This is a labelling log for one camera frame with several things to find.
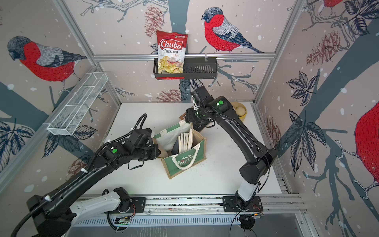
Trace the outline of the jute and green canvas bag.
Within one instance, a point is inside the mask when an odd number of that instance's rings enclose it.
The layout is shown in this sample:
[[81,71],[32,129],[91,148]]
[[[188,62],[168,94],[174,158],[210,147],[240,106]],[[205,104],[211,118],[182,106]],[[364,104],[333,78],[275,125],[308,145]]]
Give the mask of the jute and green canvas bag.
[[162,130],[153,141],[159,146],[159,158],[169,179],[206,160],[206,138],[185,120]]

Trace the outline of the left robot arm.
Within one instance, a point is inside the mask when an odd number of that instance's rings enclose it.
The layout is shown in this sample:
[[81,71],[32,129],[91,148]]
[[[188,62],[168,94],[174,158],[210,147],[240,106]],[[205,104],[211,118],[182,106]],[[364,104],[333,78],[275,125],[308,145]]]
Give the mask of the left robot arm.
[[61,237],[80,216],[71,206],[100,180],[133,160],[143,166],[160,155],[152,130],[143,128],[147,114],[142,114],[132,131],[103,144],[90,158],[86,167],[50,193],[34,195],[27,201],[29,213],[16,225],[11,236],[17,236],[23,225],[33,219],[38,237]]

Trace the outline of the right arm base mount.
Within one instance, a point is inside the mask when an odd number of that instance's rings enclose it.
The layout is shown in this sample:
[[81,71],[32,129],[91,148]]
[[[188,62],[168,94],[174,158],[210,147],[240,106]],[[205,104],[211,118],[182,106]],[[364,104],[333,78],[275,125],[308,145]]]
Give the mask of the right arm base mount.
[[259,196],[252,197],[249,201],[244,201],[239,196],[223,196],[222,206],[224,212],[263,212],[263,205]]

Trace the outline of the blue book with barcode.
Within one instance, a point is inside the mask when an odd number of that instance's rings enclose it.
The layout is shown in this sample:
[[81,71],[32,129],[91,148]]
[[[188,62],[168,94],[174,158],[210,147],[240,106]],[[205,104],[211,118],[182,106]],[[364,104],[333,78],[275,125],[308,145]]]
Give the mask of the blue book with barcode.
[[182,135],[180,134],[178,136],[178,153],[180,154],[182,152]]

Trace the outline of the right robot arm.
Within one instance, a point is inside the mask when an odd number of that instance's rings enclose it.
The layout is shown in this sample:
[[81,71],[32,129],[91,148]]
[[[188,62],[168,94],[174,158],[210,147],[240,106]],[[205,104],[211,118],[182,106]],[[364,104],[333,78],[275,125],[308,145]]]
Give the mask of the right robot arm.
[[259,191],[260,179],[266,175],[277,158],[277,151],[263,145],[244,125],[229,100],[223,96],[214,99],[205,87],[191,92],[195,108],[186,110],[185,121],[207,126],[210,122],[223,128],[242,151],[246,164],[239,172],[242,183],[231,206],[234,210],[247,211]]

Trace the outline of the black book with gold title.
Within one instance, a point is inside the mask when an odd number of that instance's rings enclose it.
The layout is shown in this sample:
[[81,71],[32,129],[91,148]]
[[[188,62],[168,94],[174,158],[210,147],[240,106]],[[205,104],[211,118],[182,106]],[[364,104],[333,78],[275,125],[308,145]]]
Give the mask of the black book with gold title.
[[171,150],[171,154],[172,155],[176,155],[178,153],[179,153],[179,139],[177,138],[176,141],[175,141],[175,143],[174,143],[174,146],[173,146],[173,148]]

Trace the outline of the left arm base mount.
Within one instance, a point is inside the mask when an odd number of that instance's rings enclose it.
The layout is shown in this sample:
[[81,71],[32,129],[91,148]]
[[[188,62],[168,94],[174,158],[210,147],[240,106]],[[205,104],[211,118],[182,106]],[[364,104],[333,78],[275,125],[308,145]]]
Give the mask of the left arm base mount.
[[129,202],[129,209],[127,213],[133,214],[142,214],[144,213],[146,206],[146,197],[132,197]]

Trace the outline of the blue book yellow label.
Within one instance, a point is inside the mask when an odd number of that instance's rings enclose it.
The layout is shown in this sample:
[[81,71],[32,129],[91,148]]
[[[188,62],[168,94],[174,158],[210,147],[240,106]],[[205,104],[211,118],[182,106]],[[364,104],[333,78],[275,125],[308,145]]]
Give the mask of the blue book yellow label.
[[181,134],[181,153],[183,153],[186,148],[186,135],[186,133]]
[[184,133],[184,151],[188,150],[189,132]]

